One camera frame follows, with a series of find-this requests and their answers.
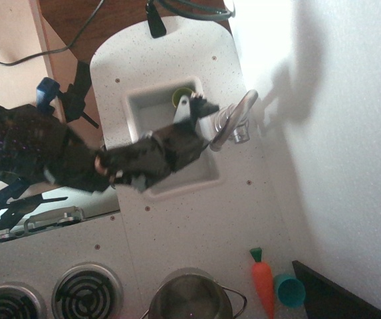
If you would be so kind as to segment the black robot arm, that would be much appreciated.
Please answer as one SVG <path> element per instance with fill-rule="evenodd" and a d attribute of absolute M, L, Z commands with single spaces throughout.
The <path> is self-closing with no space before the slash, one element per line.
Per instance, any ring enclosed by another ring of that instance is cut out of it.
<path fill-rule="evenodd" d="M 72 128 L 30 104 L 0 106 L 0 180 L 23 178 L 90 193 L 129 185 L 144 192 L 198 160 L 207 146 L 196 124 L 218 112 L 219 106 L 192 95 L 182 110 L 185 113 L 176 114 L 172 124 L 133 144 L 97 150 Z"/>

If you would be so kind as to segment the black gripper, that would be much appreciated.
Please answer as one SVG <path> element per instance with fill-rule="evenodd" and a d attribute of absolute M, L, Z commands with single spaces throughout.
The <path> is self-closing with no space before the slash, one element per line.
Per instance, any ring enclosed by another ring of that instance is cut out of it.
<path fill-rule="evenodd" d="M 200 158 L 207 140 L 196 132 L 197 121 L 218 111 L 219 105 L 203 94 L 182 95 L 173 124 L 148 132 L 133 144 L 99 153 L 94 168 L 110 183 L 142 193 Z"/>

